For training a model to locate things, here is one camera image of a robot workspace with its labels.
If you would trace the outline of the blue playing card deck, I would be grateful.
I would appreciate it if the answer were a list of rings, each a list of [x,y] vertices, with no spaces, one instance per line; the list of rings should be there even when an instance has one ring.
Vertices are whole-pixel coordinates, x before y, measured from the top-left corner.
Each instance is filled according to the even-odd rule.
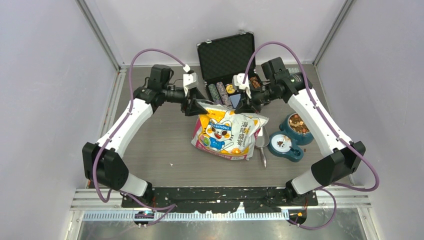
[[[238,106],[238,104],[241,100],[241,94],[238,93],[238,94],[230,95],[229,99],[230,99],[230,102],[231,102],[233,108],[235,109]]]

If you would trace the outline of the metal food scoop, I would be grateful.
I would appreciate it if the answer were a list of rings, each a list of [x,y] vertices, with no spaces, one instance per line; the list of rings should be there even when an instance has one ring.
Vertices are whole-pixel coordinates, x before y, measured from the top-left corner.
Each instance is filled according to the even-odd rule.
[[[268,160],[265,154],[265,148],[269,145],[269,143],[269,135],[267,133],[266,128],[263,126],[257,133],[255,148],[258,149],[260,161],[265,169],[268,167]]]

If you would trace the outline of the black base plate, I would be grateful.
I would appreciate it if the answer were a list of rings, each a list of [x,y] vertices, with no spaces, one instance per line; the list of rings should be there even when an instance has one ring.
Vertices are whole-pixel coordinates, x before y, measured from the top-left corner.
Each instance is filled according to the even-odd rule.
[[[283,187],[149,187],[143,196],[131,198],[122,194],[123,208],[139,208],[143,205],[164,213],[213,214],[234,213],[243,207],[246,213],[277,213],[282,207],[315,207],[317,196],[310,191],[293,197]]]

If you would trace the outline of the yellow dealer button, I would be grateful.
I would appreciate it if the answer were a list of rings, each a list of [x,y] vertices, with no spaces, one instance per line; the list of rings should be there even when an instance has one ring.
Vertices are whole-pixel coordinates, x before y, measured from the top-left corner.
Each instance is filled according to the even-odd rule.
[[[228,94],[234,94],[236,92],[232,84],[227,84],[225,90]]]

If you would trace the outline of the pet food bag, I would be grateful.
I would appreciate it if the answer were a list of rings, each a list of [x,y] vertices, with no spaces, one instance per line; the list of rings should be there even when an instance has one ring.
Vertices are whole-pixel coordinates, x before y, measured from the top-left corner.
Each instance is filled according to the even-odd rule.
[[[255,143],[269,118],[257,113],[236,113],[233,108],[210,101],[199,103],[199,114],[191,144],[206,153],[228,160],[249,160]]]

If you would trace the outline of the toy brick assembly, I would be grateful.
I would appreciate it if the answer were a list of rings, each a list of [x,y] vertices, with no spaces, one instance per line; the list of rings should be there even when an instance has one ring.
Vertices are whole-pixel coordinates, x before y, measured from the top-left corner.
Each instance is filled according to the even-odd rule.
[[[287,68],[287,70],[289,71],[290,74],[295,74],[295,73],[301,72],[298,67],[289,67],[289,68]]]

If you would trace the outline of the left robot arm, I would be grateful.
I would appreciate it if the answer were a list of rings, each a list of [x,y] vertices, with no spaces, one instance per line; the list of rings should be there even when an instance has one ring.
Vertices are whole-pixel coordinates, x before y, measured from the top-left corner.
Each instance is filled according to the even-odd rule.
[[[204,96],[198,89],[197,74],[188,65],[183,70],[183,86],[175,87],[169,84],[173,70],[167,65],[155,64],[145,79],[146,86],[132,93],[133,98],[111,129],[97,142],[87,142],[83,146],[84,175],[88,180],[133,195],[141,207],[148,207],[153,202],[153,193],[148,190],[151,183],[131,174],[123,156],[143,123],[163,103],[180,104],[186,116],[207,113],[200,106]]]

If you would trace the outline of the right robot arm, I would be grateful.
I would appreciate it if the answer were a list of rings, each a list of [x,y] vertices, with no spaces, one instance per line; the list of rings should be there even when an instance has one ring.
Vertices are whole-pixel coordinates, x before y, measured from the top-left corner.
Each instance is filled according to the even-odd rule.
[[[366,147],[353,142],[322,106],[308,78],[301,72],[291,74],[280,57],[262,64],[265,78],[262,88],[250,88],[249,77],[239,73],[232,84],[242,91],[236,113],[259,113],[262,105],[283,100],[302,118],[314,137],[323,158],[302,175],[285,184],[284,196],[291,205],[299,205],[309,193],[353,174],[359,167]]]

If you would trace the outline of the teal double pet bowl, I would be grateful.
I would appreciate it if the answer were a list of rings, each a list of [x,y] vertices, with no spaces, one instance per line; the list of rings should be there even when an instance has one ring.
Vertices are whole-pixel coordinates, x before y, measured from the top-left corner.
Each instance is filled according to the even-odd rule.
[[[302,146],[310,144],[314,137],[298,113],[286,116],[279,131],[269,137],[268,150],[276,157],[297,163],[304,157]]]

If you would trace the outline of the black poker chip case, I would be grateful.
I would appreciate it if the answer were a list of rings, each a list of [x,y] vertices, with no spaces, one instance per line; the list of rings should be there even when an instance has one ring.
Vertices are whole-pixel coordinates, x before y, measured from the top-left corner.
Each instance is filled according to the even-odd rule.
[[[243,74],[250,57],[255,51],[253,32],[206,40],[197,44],[197,54],[208,100],[213,104],[236,108],[230,96],[241,96],[233,84],[233,76]]]

